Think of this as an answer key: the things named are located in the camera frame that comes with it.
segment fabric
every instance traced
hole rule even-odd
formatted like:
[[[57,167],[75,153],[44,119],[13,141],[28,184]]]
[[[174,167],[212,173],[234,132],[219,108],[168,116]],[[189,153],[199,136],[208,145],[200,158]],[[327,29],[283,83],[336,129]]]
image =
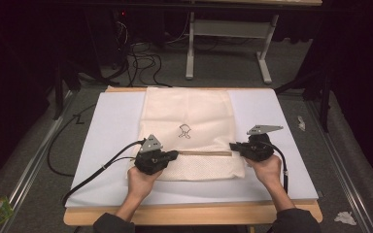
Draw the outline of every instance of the fabric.
[[[272,228],[274,233],[321,232],[320,225],[311,216],[311,213],[300,209],[289,209],[278,212],[277,219],[274,221]],[[134,224],[124,221],[117,216],[105,214],[95,222],[93,229],[95,233],[133,233]]]
[[[162,181],[245,176],[244,159],[229,148],[235,142],[235,119],[225,90],[147,88],[139,139],[150,134],[162,151],[180,152],[159,177]]]

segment sleeve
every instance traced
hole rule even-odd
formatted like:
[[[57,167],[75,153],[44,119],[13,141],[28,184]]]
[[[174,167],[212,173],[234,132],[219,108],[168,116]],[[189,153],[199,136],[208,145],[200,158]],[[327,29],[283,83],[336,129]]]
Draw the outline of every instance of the sleeve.
[[[135,224],[105,213],[93,223],[94,233],[134,233]]]
[[[272,229],[274,233],[321,233],[320,225],[311,213],[296,208],[278,212]]]

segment cloth bag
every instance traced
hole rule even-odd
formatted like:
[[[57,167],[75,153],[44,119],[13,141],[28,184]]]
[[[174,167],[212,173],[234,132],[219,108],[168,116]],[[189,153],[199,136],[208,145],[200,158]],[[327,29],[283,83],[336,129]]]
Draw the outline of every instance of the cloth bag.
[[[139,140],[151,134],[162,151],[180,152],[159,177],[162,181],[245,177],[243,158],[229,148],[235,142],[235,119],[225,90],[148,87]]]

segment hand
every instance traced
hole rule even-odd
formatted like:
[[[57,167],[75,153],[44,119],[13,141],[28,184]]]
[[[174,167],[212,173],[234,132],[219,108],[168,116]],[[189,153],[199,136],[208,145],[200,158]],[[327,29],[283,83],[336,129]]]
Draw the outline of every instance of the hand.
[[[268,159],[255,162],[249,158],[245,160],[254,168],[256,177],[265,186],[281,183],[281,159],[277,155],[271,155]]]
[[[153,190],[153,184],[156,179],[162,174],[159,171],[152,175],[147,175],[137,167],[132,167],[128,170],[128,196],[136,199],[144,200]]]

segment drawing on bag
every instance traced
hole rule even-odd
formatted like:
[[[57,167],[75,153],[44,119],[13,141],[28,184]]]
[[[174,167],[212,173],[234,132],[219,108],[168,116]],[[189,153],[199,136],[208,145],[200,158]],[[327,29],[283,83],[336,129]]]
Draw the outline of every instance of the drawing on bag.
[[[187,133],[190,131],[189,126],[187,124],[182,124],[180,126],[180,129],[183,131],[183,133],[180,136],[178,136],[178,137],[180,137],[180,138],[186,137],[186,138],[190,139],[190,136],[187,135]]]

